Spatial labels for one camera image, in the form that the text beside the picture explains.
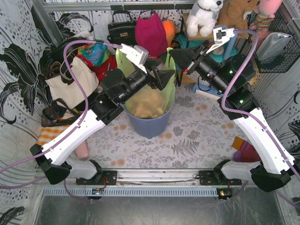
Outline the green trash bag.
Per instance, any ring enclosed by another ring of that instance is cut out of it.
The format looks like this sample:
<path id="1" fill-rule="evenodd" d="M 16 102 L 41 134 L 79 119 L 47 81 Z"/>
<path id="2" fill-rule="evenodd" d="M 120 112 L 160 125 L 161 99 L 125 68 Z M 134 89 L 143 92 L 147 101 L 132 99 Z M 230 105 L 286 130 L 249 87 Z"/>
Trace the green trash bag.
<path id="1" fill-rule="evenodd" d="M 174 73 L 163 90 L 152 89 L 145 85 L 134 94 L 124 105 L 125 109 L 135 117 L 153 119 L 164 115 L 173 105 L 175 99 L 175 80 L 177 76 L 174 59 L 169 54 L 171 47 L 165 53 L 164 65 L 160 70 L 173 70 Z"/>

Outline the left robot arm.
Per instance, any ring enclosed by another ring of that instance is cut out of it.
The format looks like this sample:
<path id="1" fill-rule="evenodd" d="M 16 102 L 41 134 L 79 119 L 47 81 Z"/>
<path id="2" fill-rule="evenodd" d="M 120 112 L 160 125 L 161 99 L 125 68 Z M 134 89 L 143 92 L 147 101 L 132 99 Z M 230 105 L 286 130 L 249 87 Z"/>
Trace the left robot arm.
<path id="1" fill-rule="evenodd" d="M 35 144 L 30 151 L 52 185 L 66 178 L 77 178 L 89 184 L 98 184 L 103 169 L 94 160 L 73 160 L 70 154 L 89 136 L 104 128 L 123 112 L 123 105 L 144 86 L 163 90 L 175 70 L 135 70 L 129 76 L 115 68 L 107 72 L 101 82 L 103 90 L 87 104 L 80 117 L 59 136 L 42 146 Z"/>

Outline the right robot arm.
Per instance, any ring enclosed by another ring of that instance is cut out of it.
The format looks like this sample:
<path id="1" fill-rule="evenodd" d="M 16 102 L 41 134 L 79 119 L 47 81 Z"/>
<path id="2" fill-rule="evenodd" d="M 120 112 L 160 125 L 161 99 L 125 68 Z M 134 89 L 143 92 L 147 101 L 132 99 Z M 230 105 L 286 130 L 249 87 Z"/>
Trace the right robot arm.
<path id="1" fill-rule="evenodd" d="M 208 53 L 208 42 L 169 53 L 182 70 L 196 71 L 222 96 L 217 100 L 222 111 L 246 134 L 259 155 L 255 162 L 224 160 L 214 167 L 218 183 L 248 180 L 264 192 L 287 185 L 299 176 L 300 162 L 282 146 L 270 129 L 251 91 L 244 85 L 254 77 L 250 55 L 236 54 L 221 66 Z"/>

